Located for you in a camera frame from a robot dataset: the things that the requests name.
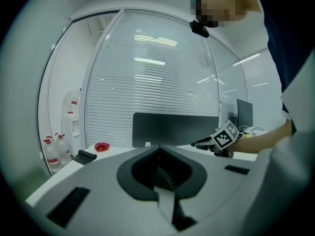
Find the desk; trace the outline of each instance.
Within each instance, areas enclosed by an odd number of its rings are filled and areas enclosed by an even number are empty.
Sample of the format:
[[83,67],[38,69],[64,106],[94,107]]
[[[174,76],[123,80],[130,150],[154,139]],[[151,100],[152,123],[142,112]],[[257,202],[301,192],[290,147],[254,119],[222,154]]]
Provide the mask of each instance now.
[[[191,145],[184,145],[184,146],[178,146],[178,147],[192,151],[192,152],[214,156],[214,153],[211,151],[197,149],[195,147],[192,147]],[[108,151],[97,152],[94,149],[94,145],[92,145],[89,148],[87,148],[86,151],[89,153],[96,154],[97,155],[96,160],[100,160],[106,157],[110,157],[110,156],[114,156],[114,155],[118,155],[118,154],[130,151],[133,149],[136,149],[136,148],[110,147]],[[257,157],[256,154],[247,154],[247,153],[240,153],[240,152],[234,153],[234,159],[255,161],[256,157]],[[26,203],[28,203],[31,207],[34,207],[36,203],[41,199],[41,197],[44,196],[46,192],[48,192],[52,187],[54,187],[59,182],[61,182],[62,180],[70,176],[71,174],[75,173],[77,170],[81,169],[82,167],[84,167],[84,165],[72,160],[66,166],[64,166],[60,171],[58,171],[51,178],[49,178],[45,183],[43,183],[43,185],[39,187],[32,195],[30,195],[26,199]]]

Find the black camera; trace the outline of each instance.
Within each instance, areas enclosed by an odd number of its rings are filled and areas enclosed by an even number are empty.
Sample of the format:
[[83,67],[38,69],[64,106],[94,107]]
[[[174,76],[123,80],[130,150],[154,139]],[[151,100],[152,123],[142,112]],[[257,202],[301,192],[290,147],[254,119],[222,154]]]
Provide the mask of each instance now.
[[193,33],[196,33],[203,37],[209,37],[208,30],[199,22],[196,20],[189,23],[190,29]]

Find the white wall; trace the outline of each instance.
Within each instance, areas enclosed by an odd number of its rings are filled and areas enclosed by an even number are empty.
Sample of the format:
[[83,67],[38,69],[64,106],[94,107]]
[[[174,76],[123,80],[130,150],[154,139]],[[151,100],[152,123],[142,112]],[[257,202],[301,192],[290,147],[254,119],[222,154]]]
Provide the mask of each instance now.
[[0,50],[0,167],[20,200],[48,177],[39,153],[37,99],[50,47],[88,0],[29,0]]
[[90,34],[87,20],[82,20],[73,24],[61,43],[52,67],[48,90],[52,134],[61,133],[63,97],[69,90],[80,90],[82,87],[85,71],[98,39],[99,34]]
[[263,13],[250,12],[244,20],[220,28],[220,31],[231,42],[239,59],[267,48],[269,37],[264,26]]

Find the white table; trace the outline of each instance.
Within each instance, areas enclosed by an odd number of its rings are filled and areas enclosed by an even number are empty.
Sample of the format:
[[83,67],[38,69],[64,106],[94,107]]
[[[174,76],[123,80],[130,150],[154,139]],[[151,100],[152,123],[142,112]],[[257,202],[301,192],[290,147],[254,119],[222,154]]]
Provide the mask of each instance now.
[[268,133],[269,131],[262,131],[262,130],[259,130],[259,129],[245,129],[244,130],[246,133],[249,133],[250,136],[259,136],[259,135],[263,135],[263,134],[266,134]]
[[[197,149],[192,147],[191,145],[184,145],[178,146],[179,148],[183,148],[189,151],[206,154],[209,156],[214,156],[214,153],[211,151]],[[105,152],[97,152],[94,149],[94,145],[90,146],[86,149],[87,152],[93,153],[97,155],[96,160],[103,159],[105,157],[110,157],[113,155],[121,154],[136,148],[125,148],[125,147],[110,147],[108,151]],[[256,160],[257,154],[247,154],[241,152],[235,152],[233,159],[241,159],[241,160],[249,160],[254,161]],[[32,195],[30,195],[26,199],[26,203],[30,206],[34,207],[36,203],[40,200],[41,197],[44,196],[46,192],[48,192],[52,187],[57,185],[59,182],[70,176],[71,174],[75,173],[77,170],[81,169],[84,165],[77,163],[75,161],[69,162],[65,167],[63,167],[60,171],[54,174],[51,178],[49,178],[41,187],[39,187]]]

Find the glass wall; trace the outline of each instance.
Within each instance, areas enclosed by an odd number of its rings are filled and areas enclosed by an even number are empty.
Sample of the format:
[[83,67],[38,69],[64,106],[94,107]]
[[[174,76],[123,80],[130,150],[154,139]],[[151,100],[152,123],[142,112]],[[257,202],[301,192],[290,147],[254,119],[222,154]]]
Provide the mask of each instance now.
[[216,38],[209,37],[220,92],[220,125],[231,120],[237,125],[237,99],[248,101],[247,85],[239,59]]
[[284,124],[280,78],[269,50],[248,57],[242,66],[252,103],[254,126],[270,131]]
[[187,22],[127,10],[105,36],[89,81],[87,146],[132,147],[134,113],[218,116],[218,83],[207,40]]

